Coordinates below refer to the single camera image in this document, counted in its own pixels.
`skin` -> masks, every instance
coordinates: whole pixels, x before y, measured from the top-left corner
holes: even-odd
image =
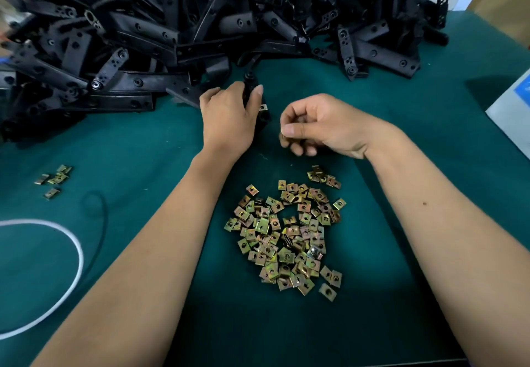
[[[246,109],[242,92],[235,83],[203,95],[203,150],[33,366],[162,365],[222,185],[252,142],[262,87]],[[473,365],[530,365],[530,253],[519,242],[392,124],[321,94],[291,103],[280,125],[280,144],[298,156],[327,145],[372,164]]]

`blue object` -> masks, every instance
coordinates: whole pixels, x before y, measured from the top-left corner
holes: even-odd
[[[528,75],[517,88],[514,89],[515,93],[530,106],[530,75]]]

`green table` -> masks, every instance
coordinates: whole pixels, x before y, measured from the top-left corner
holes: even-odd
[[[530,163],[483,110],[530,67],[530,54],[473,14],[450,14],[446,31],[448,47],[421,46],[422,69],[410,81],[372,67],[368,79],[350,83],[338,67],[310,59],[258,65],[274,122],[236,164],[221,194],[172,360],[364,366],[463,357],[366,162],[334,154],[316,161],[342,182],[341,191],[327,193],[348,202],[342,222],[327,233],[325,264],[344,273],[334,303],[318,294],[318,286],[302,297],[260,283],[259,268],[239,252],[237,234],[222,229],[249,183],[273,194],[278,179],[307,180],[315,160],[278,145],[278,117],[287,103],[328,92],[401,127],[463,193],[529,247]],[[241,76],[234,71],[233,79]],[[201,146],[199,112],[162,100],[152,113],[93,115],[42,144],[0,147],[0,219],[61,223],[86,254],[73,295],[37,327],[1,341],[0,365],[33,360]],[[42,197],[48,187],[33,181],[62,163],[74,170],[63,192],[48,202]],[[69,286],[76,265],[75,250],[60,233],[40,226],[1,230],[0,329],[47,310]],[[261,338],[272,338],[271,351]]]

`white cable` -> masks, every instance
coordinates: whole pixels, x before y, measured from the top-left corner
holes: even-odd
[[[0,334],[0,340],[10,338],[12,336],[21,334],[30,328],[33,328],[38,323],[42,322],[44,319],[48,318],[55,310],[57,310],[61,304],[64,303],[64,301],[70,296],[70,294],[74,291],[75,287],[77,286],[77,283],[79,282],[79,279],[81,279],[81,272],[83,272],[83,263],[84,263],[84,256],[83,256],[83,249],[81,248],[81,243],[79,243],[79,240],[77,239],[74,234],[62,227],[61,225],[53,222],[43,221],[41,219],[12,219],[10,221],[0,221],[0,227],[1,226],[12,226],[12,225],[43,225],[48,226],[52,229],[56,229],[60,232],[63,232],[68,238],[74,243],[75,248],[77,250],[77,255],[79,256],[79,266],[77,267],[77,273],[75,274],[74,281],[71,283],[70,287],[66,291],[66,293],[59,299],[55,305],[50,308],[48,311],[46,311],[42,316],[38,317],[35,321],[24,325],[21,328],[15,329],[11,332],[7,332],[5,334]]]

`hand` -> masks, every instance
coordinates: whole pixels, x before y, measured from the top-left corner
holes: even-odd
[[[321,93],[291,103],[280,118],[280,143],[296,156],[315,156],[319,145],[362,159],[392,124]]]
[[[245,109],[244,88],[243,82],[236,81],[227,89],[209,89],[200,97],[204,149],[222,152],[234,162],[242,156],[254,139],[256,117],[263,95],[263,85],[258,85],[250,93]]]

